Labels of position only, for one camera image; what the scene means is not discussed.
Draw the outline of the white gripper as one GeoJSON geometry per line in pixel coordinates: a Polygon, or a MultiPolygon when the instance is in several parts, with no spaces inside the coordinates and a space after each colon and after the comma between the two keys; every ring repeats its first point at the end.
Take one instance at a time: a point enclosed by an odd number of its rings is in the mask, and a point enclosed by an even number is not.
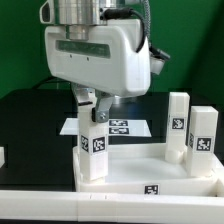
{"type": "Polygon", "coordinates": [[[149,89],[144,25],[125,0],[46,0],[40,21],[46,26],[50,72],[72,82],[77,104],[92,104],[94,89],[101,91],[96,93],[93,122],[109,120],[113,95],[140,96],[149,89]]]}

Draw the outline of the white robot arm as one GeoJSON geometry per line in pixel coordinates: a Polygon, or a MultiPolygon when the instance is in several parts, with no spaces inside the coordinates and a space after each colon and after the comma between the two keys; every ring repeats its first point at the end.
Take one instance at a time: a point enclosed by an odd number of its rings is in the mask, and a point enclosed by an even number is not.
{"type": "Polygon", "coordinates": [[[150,87],[150,52],[144,17],[119,0],[46,0],[48,67],[69,81],[79,99],[96,92],[92,120],[109,119],[113,98],[136,97],[150,87]]]}

